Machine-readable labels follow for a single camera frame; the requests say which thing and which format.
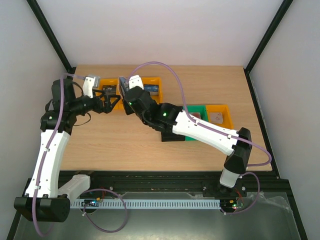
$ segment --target orange bin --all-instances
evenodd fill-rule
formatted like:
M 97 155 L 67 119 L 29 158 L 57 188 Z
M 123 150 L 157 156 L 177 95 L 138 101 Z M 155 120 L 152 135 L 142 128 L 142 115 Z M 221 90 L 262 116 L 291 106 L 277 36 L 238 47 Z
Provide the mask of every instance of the orange bin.
M 213 123 L 213 122 L 212 123 L 222 128 L 234 129 L 234 124 L 232 123 L 232 120 L 231 120 L 228 105 L 223 105 L 223 104 L 206 105 L 205 109 L 206 109 L 209 123 L 211 123 L 210 113 L 222 113 L 223 122 L 221 124 Z
M 151 84 L 151 85 L 158 85 L 158 95 L 151 95 L 151 98 L 156 101 L 157 104 L 163 103 L 164 97 L 162 93 L 162 82 L 160 77 L 141 77 L 143 85 Z M 119 109 L 124 109 L 124 104 L 122 101 L 119 102 Z
M 163 93 L 162 93 L 162 82 L 160 77 L 141 77 L 143 84 L 150 84 L 150 85 L 158 85 L 158 95 L 151 95 L 152 99 L 154 99 L 158 104 L 163 103 Z M 119 92 L 119 80 L 118 78 L 105 78 L 100 80 L 100 84 L 98 89 L 102 90 L 104 86 L 115 86 L 116 87 L 116 94 L 120 95 Z M 124 105 L 122 100 L 120 100 L 114 107 L 114 109 L 124 109 Z

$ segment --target white backdrop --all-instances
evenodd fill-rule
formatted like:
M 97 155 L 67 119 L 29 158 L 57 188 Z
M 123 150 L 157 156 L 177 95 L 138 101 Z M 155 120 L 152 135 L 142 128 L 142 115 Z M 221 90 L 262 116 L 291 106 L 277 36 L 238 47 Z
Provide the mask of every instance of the white backdrop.
M 282 0 L 38 0 L 78 64 L 246 66 Z
M 320 1 L 293 1 L 251 72 L 282 178 L 309 240 L 320 236 Z
M 40 118 L 51 85 L 64 73 L 27 1 L 0 7 L 0 240 L 7 238 L 40 148 Z

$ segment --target wooden tabletop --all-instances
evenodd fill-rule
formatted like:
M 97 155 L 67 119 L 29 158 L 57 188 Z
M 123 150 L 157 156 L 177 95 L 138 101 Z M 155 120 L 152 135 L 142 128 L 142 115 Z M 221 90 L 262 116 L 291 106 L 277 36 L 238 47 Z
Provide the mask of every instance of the wooden tabletop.
M 105 78 L 128 76 L 134 65 L 79 65 L 75 74 Z M 241 66 L 172 66 L 181 79 L 189 105 L 227 104 L 234 129 L 251 131 L 253 142 L 265 146 L 247 80 Z M 161 77 L 163 101 L 182 105 L 172 74 L 161 66 L 138 70 L 141 77 Z M 81 86 L 82 80 L 76 80 Z M 200 141 L 161 142 L 160 132 L 144 125 L 124 110 L 92 112 L 92 120 L 74 127 L 61 170 L 103 171 L 220 171 L 226 156 Z M 87 116 L 79 116 L 77 124 Z M 250 164 L 266 162 L 267 155 L 253 148 Z M 271 166 L 251 168 L 271 171 Z

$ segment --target black frame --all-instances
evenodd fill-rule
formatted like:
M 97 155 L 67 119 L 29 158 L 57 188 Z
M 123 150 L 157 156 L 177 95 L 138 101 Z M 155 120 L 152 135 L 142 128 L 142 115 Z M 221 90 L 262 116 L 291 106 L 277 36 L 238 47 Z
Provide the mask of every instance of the black frame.
M 72 67 L 61 48 L 57 38 L 54 35 L 44 13 L 42 12 L 37 0 L 26 0 L 32 9 L 35 17 L 38 19 L 42 29 L 51 42 L 54 50 L 60 58 L 65 70 L 74 74 L 76 67 Z M 278 171 L 277 164 L 275 162 L 272 147 L 266 131 L 266 126 L 259 108 L 257 97 L 253 88 L 253 84 L 250 78 L 250 72 L 257 63 L 260 55 L 268 44 L 273 33 L 280 24 L 282 18 L 285 16 L 293 0 L 283 0 L 277 13 L 275 14 L 272 22 L 266 30 L 263 38 L 261 39 L 258 47 L 256 48 L 252 58 L 250 59 L 246 68 L 243 69 L 247 84 L 252 97 L 255 112 L 258 118 L 258 122 L 261 128 L 262 136 L 265 142 L 267 150 L 272 156 L 272 171 L 259 171 L 255 172 L 259 177 L 261 190 L 264 192 L 285 192 L 287 194 L 289 204 L 293 210 L 293 216 L 302 240 L 307 240 L 307 235 L 299 215 L 297 204 L 291 190 L 291 186 L 288 180 L 281 179 Z M 59 175 L 59 187 L 69 181 L 74 174 L 79 174 L 80 171 L 60 171 Z M 91 176 L 94 180 L 92 183 L 95 187 L 113 187 L 117 192 L 185 192 L 188 189 L 189 192 L 203 192 L 204 195 L 210 194 L 210 190 L 204 190 L 204 185 L 214 184 L 219 179 L 221 172 L 190 172 L 190 171 L 170 171 L 170 172 L 133 172 L 133 171 L 82 171 L 81 173 Z M 245 176 L 243 178 L 243 185 L 248 192 L 255 192 L 257 189 L 257 182 L 253 176 Z M 17 212 L 14 216 L 7 240 L 14 239 L 16 230 L 20 221 L 21 215 Z

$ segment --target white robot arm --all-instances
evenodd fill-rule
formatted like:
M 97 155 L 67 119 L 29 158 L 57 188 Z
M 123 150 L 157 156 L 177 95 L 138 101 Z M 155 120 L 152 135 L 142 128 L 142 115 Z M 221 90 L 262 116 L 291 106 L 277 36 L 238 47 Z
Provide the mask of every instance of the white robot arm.
M 191 121 L 182 107 L 170 103 L 157 104 L 144 90 L 139 75 L 132 76 L 129 79 L 128 88 L 123 87 L 122 92 L 124 93 L 124 101 L 127 102 L 124 104 L 124 107 L 127 108 L 125 112 L 127 114 L 135 113 L 145 125 L 162 133 L 174 133 L 194 138 L 224 153 L 227 158 L 220 178 L 221 185 L 233 188 L 240 174 L 246 172 L 252 147 L 232 136 L 250 141 L 251 134 L 248 129 L 241 128 L 239 131 L 227 129 L 195 116 L 191 116 L 193 119 Z M 199 124 L 223 132 L 225 135 L 208 130 Z
M 83 96 L 93 99 L 95 93 L 94 88 L 98 87 L 100 78 L 97 76 L 89 75 L 84 79 L 82 86 Z M 68 88 L 68 82 L 66 82 L 66 91 L 72 91 L 73 89 Z M 54 87 L 52 88 L 52 95 L 56 94 Z M 58 196 L 66 195 L 70 202 L 73 202 L 81 193 L 88 190 L 90 187 L 90 177 L 87 175 L 75 175 L 73 178 L 66 183 L 64 186 L 58 189 L 58 179 L 61 167 L 62 158 L 64 155 L 65 148 L 69 141 L 71 131 L 57 132 L 50 144 L 50 148 L 46 149 L 46 145 L 53 133 L 53 129 L 44 129 L 41 133 L 41 145 L 39 150 L 38 159 L 35 165 L 34 173 L 25 194 L 29 197 L 34 196 L 36 188 L 36 179 L 39 171 L 39 165 L 41 162 L 42 155 L 44 151 L 47 151 L 45 156 L 45 162 L 42 167 L 39 189 L 37 192 L 37 197 L 42 198 L 43 196 L 47 198 L 57 198 Z

